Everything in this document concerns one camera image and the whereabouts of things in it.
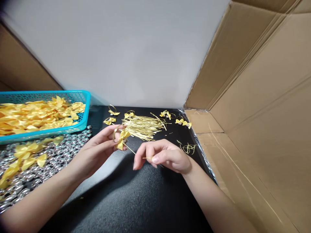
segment pile of yellow bows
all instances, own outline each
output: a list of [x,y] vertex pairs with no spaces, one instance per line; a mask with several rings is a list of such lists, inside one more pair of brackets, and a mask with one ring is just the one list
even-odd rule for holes
[[5,189],[9,185],[9,179],[13,178],[19,170],[25,171],[35,162],[39,167],[43,167],[47,159],[47,154],[43,154],[38,158],[33,158],[33,155],[45,147],[45,145],[43,145],[44,143],[53,142],[55,145],[58,145],[62,140],[63,136],[59,136],[54,139],[46,138],[38,144],[35,142],[28,142],[25,145],[17,145],[15,148],[16,153],[14,153],[17,160],[10,164],[9,168],[3,173],[0,180],[0,188]]
[[56,96],[52,101],[34,101],[25,104],[0,105],[0,136],[35,132],[72,126],[78,122],[77,113],[84,112],[81,102],[70,105]]

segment bow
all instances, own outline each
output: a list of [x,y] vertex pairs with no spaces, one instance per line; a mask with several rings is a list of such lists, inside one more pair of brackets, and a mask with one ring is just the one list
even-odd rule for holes
[[188,129],[190,129],[191,128],[191,126],[192,126],[192,123],[191,122],[186,122],[186,121],[184,121],[184,123],[182,123],[182,125],[184,126],[187,126],[188,127]]
[[119,150],[123,150],[123,144],[124,139],[128,138],[131,134],[128,131],[122,130],[119,138],[118,144],[115,146],[115,148],[118,148]]
[[168,119],[170,119],[170,120],[172,119],[172,118],[171,118],[171,114],[170,114],[169,112],[167,112],[166,118],[168,118]]
[[115,112],[113,112],[113,111],[111,111],[111,110],[109,110],[108,112],[110,112],[111,114],[113,114],[113,115],[115,115],[115,116],[117,116],[117,115],[120,114],[120,113],[115,113]]
[[161,117],[165,117],[166,112],[167,112],[167,111],[164,110],[163,112],[161,112],[160,116],[161,116]]
[[176,119],[175,124],[181,125],[183,122],[184,122],[184,119],[181,119],[181,120]]
[[43,154],[43,155],[39,156],[36,159],[38,166],[39,167],[43,167],[44,164],[45,164],[46,159],[47,159],[47,155],[46,154]]
[[124,118],[131,118],[133,116],[134,116],[134,113],[130,113],[130,114],[125,113],[124,114]]
[[117,120],[116,120],[116,118],[112,118],[112,117],[110,117],[108,120],[104,120],[104,123],[106,124],[106,125],[111,125],[112,124],[112,122],[116,122]]

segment bundle of gold twist ties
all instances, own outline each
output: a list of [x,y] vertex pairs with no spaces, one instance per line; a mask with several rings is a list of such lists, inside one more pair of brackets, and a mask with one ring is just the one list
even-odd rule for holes
[[127,126],[126,131],[131,135],[136,136],[143,141],[154,141],[153,135],[160,132],[163,128],[166,130],[165,125],[167,124],[165,119],[159,119],[157,116],[155,117],[156,118],[136,116],[133,114],[131,118],[128,117],[122,119],[122,121],[123,125]]
[[59,96],[48,102],[1,104],[0,136],[72,126],[78,123],[74,122],[79,119],[77,113],[84,112],[84,109],[85,104],[70,104]]

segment plastic basket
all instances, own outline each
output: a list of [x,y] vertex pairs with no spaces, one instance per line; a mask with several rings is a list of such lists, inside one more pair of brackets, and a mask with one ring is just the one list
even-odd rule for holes
[[88,91],[18,91],[18,92],[0,92],[0,104],[13,103],[24,104],[27,101],[50,101],[52,97],[59,96],[65,98],[69,103],[82,102],[85,104],[84,113],[77,113],[79,116],[78,124],[74,126],[46,129],[31,133],[14,134],[0,137],[0,145],[9,144],[18,141],[27,141],[37,138],[45,138],[59,134],[67,134],[84,130],[87,124],[88,111],[90,108],[91,94]]

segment table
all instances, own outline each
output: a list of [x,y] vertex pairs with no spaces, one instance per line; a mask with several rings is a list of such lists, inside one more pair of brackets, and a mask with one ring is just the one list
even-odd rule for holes
[[[121,124],[124,113],[134,110],[137,116],[159,116],[164,109],[118,107],[117,122]],[[107,106],[92,106],[88,125],[92,134],[106,127],[103,120],[110,116]],[[178,109],[168,109],[176,116]],[[179,146],[196,144],[186,126],[167,120],[167,131],[158,132],[155,140],[167,139]],[[129,137],[127,145],[137,151],[143,141]],[[204,163],[199,148],[191,157],[212,175]],[[69,197],[63,207],[41,229],[41,232],[212,232],[199,205],[180,174],[167,168],[158,169],[145,163],[133,171],[134,154],[116,151],[103,166],[85,180]]]

